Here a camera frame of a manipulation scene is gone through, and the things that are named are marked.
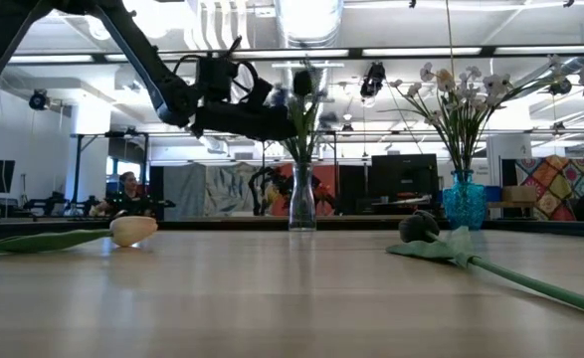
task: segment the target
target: desk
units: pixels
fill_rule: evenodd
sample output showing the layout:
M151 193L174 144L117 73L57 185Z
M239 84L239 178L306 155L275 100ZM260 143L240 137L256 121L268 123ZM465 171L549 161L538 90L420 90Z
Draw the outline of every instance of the desk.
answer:
M491 202L489 209L521 209L526 218L534 218L534 202Z
M584 238L484 231L495 263L584 294ZM395 232L159 232L0 256L0 357L584 357L584 312L384 253Z

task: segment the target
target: green stem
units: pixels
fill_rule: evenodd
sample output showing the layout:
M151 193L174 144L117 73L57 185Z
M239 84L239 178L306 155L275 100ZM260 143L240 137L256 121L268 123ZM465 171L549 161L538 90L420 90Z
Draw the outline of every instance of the green stem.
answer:
M429 238L433 239L434 241L439 241L439 240L440 240L440 238L438 238L438 236L437 236L437 235L435 235L435 234L433 234L433 233L431 233L431 232L425 232L425 233L426 233L426 235L427 235Z
M478 268L485 269L503 278L509 279L515 283L521 284L522 286L533 289L539 293L543 293L547 296L561 300L568 304L572 304L573 306L584 310L584 295L582 294L557 287L550 283L542 282L538 279L530 278L526 275L489 263L478 257L471 258L469 263L477 266Z

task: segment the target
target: leaf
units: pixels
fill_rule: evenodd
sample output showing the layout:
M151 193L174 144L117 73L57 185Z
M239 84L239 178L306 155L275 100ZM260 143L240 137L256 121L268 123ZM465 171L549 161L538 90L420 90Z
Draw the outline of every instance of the leaf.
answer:
M75 230L66 233L44 233L0 240L0 254L42 253L67 249L110 236L110 230Z
M468 227L460 227L454 230L447 240L449 249L455 261L462 268L469 265L469 260L476 257L473 250L473 242L471 242L471 233Z
M441 241L434 241L433 243L415 241L408 244L388 247L386 251L389 254L432 261L445 261L454 258L453 252L448 247L447 243Z

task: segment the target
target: clear glass vase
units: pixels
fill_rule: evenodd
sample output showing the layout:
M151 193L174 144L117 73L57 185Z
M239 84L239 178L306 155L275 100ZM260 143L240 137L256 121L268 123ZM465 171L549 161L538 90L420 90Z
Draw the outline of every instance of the clear glass vase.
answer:
M290 231L315 230L315 205L310 163L293 165L293 192L290 199Z
M473 170L455 171L453 179L453 187L442 193L451 229L467 226L469 230L479 230L487 215L485 186L473 183Z

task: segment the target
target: blue glass vase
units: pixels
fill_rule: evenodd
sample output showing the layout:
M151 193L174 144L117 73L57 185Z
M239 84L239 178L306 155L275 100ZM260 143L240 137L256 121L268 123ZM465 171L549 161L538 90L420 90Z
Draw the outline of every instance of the blue glass vase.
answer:
M453 181L453 187L442 193L451 229L467 226L479 230L487 216L486 187L473 183L473 170L453 172Z

